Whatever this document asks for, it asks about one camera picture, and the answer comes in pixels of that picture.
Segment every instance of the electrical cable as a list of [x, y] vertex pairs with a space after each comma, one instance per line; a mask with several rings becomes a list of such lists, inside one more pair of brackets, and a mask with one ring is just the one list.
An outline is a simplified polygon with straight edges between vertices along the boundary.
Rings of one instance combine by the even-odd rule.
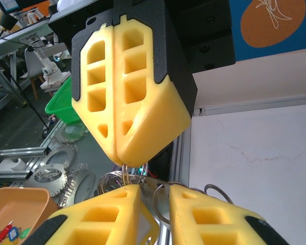
[[[0, 60], [0, 63], [3, 67], [5, 67], [4, 63], [2, 62], [2, 60]], [[50, 128], [47, 126], [47, 124], [45, 123], [45, 121], [43, 120], [43, 118], [41, 117], [41, 115], [37, 112], [37, 110], [35, 109], [35, 107], [33, 106], [32, 102], [29, 100], [29, 98], [26, 96], [26, 94], [24, 93], [24, 91], [22, 90], [22, 88], [20, 87], [20, 85], [17, 83], [17, 81], [13, 78], [13, 76], [10, 74], [10, 72], [8, 72], [9, 77], [12, 79], [12, 81], [16, 84], [16, 86], [18, 87], [20, 93], [22, 94], [22, 96], [26, 99], [27, 104], [29, 105], [29, 107], [36, 113], [36, 115], [38, 116], [38, 118], [42, 121], [42, 123], [44, 124], [44, 126], [46, 127], [46, 129], [48, 131], [50, 131]]]
[[1, 36], [2, 36], [3, 33], [4, 33], [4, 31], [2, 30], [2, 31], [0, 32], [0, 38], [1, 38]]
[[63, 52], [61, 52], [61, 55], [59, 57], [57, 57], [57, 58], [61, 58], [62, 55], [63, 55]]
[[49, 43], [52, 44], [52, 45], [58, 43], [58, 42], [49, 42], [48, 44], [43, 45], [43, 46], [33, 47], [33, 46], [29, 45], [29, 44], [26, 44], [26, 43], [23, 43], [23, 42], [17, 42], [17, 41], [9, 40], [9, 39], [4, 38], [4, 37], [2, 37], [1, 39], [2, 39], [2, 40], [6, 40], [6, 41], [8, 41], [8, 42], [13, 42], [13, 43], [18, 43], [18, 44], [21, 44], [21, 45], [25, 45], [25, 46], [27, 46], [27, 47], [32, 47], [32, 48], [46, 47]]
[[150, 171], [148, 171], [149, 175], [151, 175], [152, 178], [157, 178], [158, 175], [152, 174]]

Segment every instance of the metal disc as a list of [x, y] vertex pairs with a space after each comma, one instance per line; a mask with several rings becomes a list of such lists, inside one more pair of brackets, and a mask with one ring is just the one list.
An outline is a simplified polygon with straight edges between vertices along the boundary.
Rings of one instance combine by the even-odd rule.
[[24, 187], [47, 189], [51, 197], [58, 195], [67, 183], [66, 170], [62, 164], [48, 164], [40, 167], [24, 182]]
[[60, 203], [60, 207], [65, 208], [65, 207], [69, 207], [75, 204], [75, 197], [76, 197], [76, 193], [78, 191], [78, 188], [80, 186], [80, 184], [82, 183], [82, 181], [89, 176], [89, 180], [88, 180], [88, 184], [87, 184], [87, 188], [86, 190], [82, 193], [83, 194], [83, 198], [84, 200], [87, 199], [89, 197], [89, 195], [91, 194], [91, 190], [92, 187], [94, 185], [94, 181], [95, 181], [95, 174], [92, 172], [88, 172], [87, 170], [83, 170], [80, 171], [75, 179], [72, 181], [73, 184], [73, 188], [72, 188], [72, 193], [71, 194], [65, 194], [65, 197], [63, 198], [62, 203]]
[[76, 146], [63, 146], [52, 150], [41, 162], [40, 166], [45, 166], [49, 163], [51, 158], [58, 153], [65, 152], [67, 154], [66, 160], [62, 163], [65, 168], [68, 168], [75, 155]]

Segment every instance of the orange tray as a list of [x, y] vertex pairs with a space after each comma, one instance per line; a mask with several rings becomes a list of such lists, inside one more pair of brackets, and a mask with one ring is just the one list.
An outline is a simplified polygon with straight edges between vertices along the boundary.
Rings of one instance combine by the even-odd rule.
[[[19, 233], [30, 228], [28, 237], [57, 210], [58, 205], [46, 189], [14, 187], [0, 189], [0, 231], [13, 221], [12, 226], [17, 227]], [[6, 237], [1, 244], [17, 245], [26, 238], [19, 237], [16, 241], [10, 242]]]

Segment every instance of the key ring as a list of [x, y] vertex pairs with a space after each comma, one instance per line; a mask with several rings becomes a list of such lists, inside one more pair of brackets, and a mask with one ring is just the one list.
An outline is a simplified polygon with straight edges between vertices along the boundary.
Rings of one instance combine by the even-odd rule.
[[[186, 185], [184, 185], [184, 184], [182, 184], [182, 183], [180, 183], [180, 182], [177, 182], [177, 181], [170, 181], [170, 182], [168, 182], [168, 184], [170, 184], [170, 185], [180, 185], [180, 186], [183, 186], [183, 187], [188, 188]], [[154, 192], [154, 194], [153, 194], [153, 209], [154, 209], [155, 213], [157, 214], [157, 216], [160, 218], [160, 220], [161, 220], [162, 222], [166, 223], [167, 225], [169, 225], [169, 224], [170, 224], [170, 220], [168, 220], [167, 218], [165, 218], [165, 217], [160, 213], [160, 211], [158, 210], [158, 204], [157, 204], [157, 201], [156, 201], [156, 198], [155, 198], [156, 195], [157, 195], [157, 193], [158, 193], [158, 191], [159, 191], [162, 187], [164, 187], [163, 184], [161, 184], [161, 185], [155, 190], [155, 192]]]
[[121, 174], [122, 174], [123, 185], [124, 186], [131, 185], [132, 182], [129, 179], [128, 165], [126, 165], [126, 164], [122, 165], [122, 172], [121, 172]]
[[[143, 169], [142, 169], [142, 172], [141, 172], [140, 176], [143, 176], [143, 177], [147, 176], [147, 173], [148, 173], [148, 163], [145, 163], [142, 166], [142, 168]], [[124, 164], [122, 166], [122, 172], [120, 172], [120, 171], [113, 171], [113, 172], [107, 173], [107, 174], [105, 174], [105, 175], [103, 175], [101, 177], [101, 179], [98, 182], [98, 186], [97, 186], [99, 194], [106, 193], [106, 184], [107, 184], [107, 181], [111, 178], [112, 175], [118, 176], [119, 178], [121, 178], [122, 181], [123, 181], [123, 186], [132, 184], [132, 182], [131, 182], [131, 180], [129, 178], [128, 166]], [[138, 183], [137, 183], [137, 184], [140, 185], [141, 188], [144, 185], [144, 180], [145, 180], [144, 178], [140, 178]]]
[[234, 204], [234, 202], [231, 200], [231, 198], [227, 195], [227, 193], [225, 193], [220, 187], [216, 186], [216, 185], [213, 185], [213, 184], [207, 184], [205, 187], [204, 187], [204, 192], [206, 193], [206, 195], [209, 195], [208, 194], [208, 189], [214, 189], [216, 190], [218, 193], [220, 193], [224, 199], [226, 199], [226, 201], [228, 203], [231, 203], [231, 204]]

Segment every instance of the colorful key tag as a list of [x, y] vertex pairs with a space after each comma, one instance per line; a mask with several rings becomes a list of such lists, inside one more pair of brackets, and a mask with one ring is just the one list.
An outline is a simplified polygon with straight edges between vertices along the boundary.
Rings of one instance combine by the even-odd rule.
[[20, 238], [20, 239], [24, 239], [25, 237], [27, 237], [27, 235], [29, 234], [30, 230], [31, 230], [31, 228], [27, 228], [27, 229], [23, 230], [23, 231], [20, 233], [19, 238]]
[[18, 229], [15, 226], [11, 228], [10, 231], [8, 232], [8, 237], [10, 241], [14, 241], [18, 237], [18, 235], [19, 235]]

